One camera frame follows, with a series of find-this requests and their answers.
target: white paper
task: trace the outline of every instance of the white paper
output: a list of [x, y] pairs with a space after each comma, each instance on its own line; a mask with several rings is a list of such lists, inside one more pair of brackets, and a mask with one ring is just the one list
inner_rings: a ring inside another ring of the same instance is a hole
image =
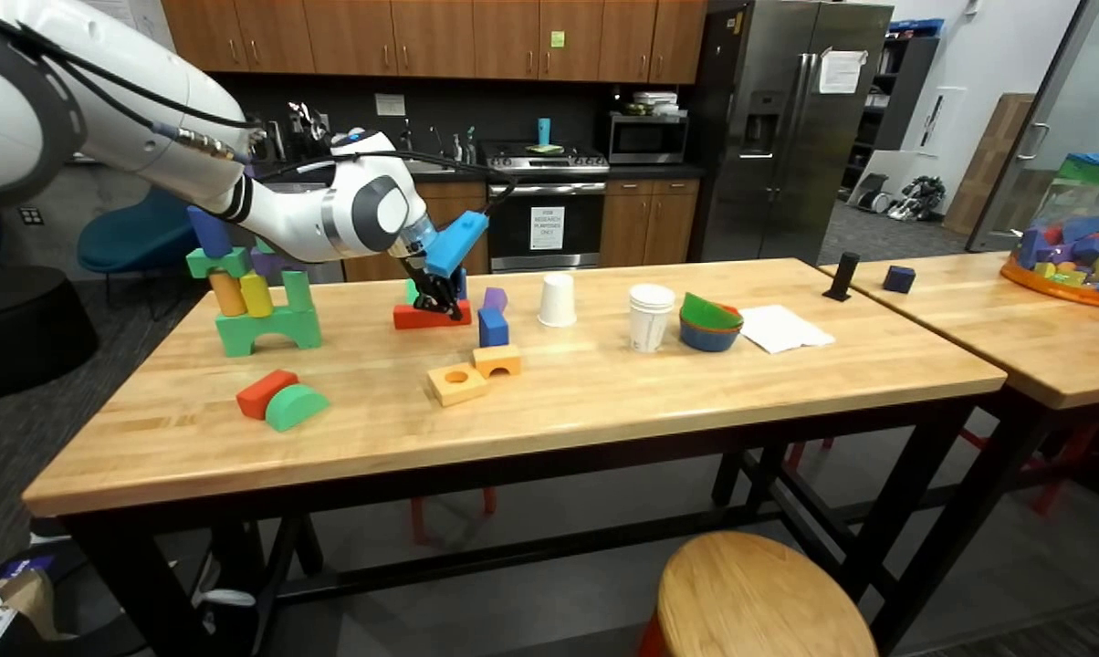
[[797, 348], [822, 348], [836, 344], [819, 325], [802, 322], [786, 308], [747, 308], [740, 310], [740, 336], [758, 344], [769, 355], [797, 350]]
[[528, 219], [528, 254], [558, 254], [561, 247], [561, 206], [536, 206]]
[[826, 50], [819, 67], [819, 97], [853, 97], [867, 50]]

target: stool seat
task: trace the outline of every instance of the stool seat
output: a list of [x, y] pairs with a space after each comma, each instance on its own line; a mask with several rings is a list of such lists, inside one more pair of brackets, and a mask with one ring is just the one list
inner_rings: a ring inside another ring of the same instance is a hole
[[676, 657], [876, 657], [843, 588], [801, 550], [751, 533], [681, 543], [659, 578], [658, 626]]
[[48, 267], [0, 267], [0, 395], [62, 378], [96, 348], [100, 334], [70, 278]]

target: green block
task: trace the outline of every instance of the green block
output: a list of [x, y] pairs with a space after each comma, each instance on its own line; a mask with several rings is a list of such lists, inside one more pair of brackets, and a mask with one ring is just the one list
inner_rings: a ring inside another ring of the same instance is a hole
[[248, 254], [231, 247], [222, 258], [207, 258], [205, 247], [194, 247], [194, 254], [186, 254], [186, 269], [190, 269], [190, 278], [207, 278], [213, 269], [222, 269], [231, 278], [244, 278], [248, 273]]
[[269, 398], [266, 423], [272, 431], [291, 431], [291, 429], [306, 423], [311, 415], [319, 415], [320, 409], [328, 409], [326, 395], [319, 395], [314, 389], [291, 383]]
[[320, 322], [319, 322], [306, 273], [283, 269], [283, 294], [287, 294], [287, 308], [272, 308], [269, 319], [218, 316], [214, 334], [222, 340], [222, 355], [244, 358], [255, 350], [255, 340], [266, 334], [291, 340], [298, 350], [319, 350]]

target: wooden stool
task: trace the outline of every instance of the wooden stool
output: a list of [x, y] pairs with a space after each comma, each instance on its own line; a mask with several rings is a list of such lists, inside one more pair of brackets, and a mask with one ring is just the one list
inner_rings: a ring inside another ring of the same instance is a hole
[[843, 588], [801, 550], [707, 533], [668, 559], [639, 655], [876, 657], [876, 643]]

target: red block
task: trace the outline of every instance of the red block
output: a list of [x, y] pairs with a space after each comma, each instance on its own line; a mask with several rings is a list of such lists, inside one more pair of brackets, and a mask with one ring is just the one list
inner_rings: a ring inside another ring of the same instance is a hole
[[396, 302], [395, 308], [395, 329], [440, 329], [440, 325], [470, 325], [470, 300], [459, 300], [459, 319], [451, 322], [448, 316], [429, 316], [429, 310], [415, 310]]
[[291, 383], [298, 383], [297, 374], [272, 369], [269, 378], [244, 389], [233, 403], [242, 406], [244, 415], [264, 421], [269, 398]]

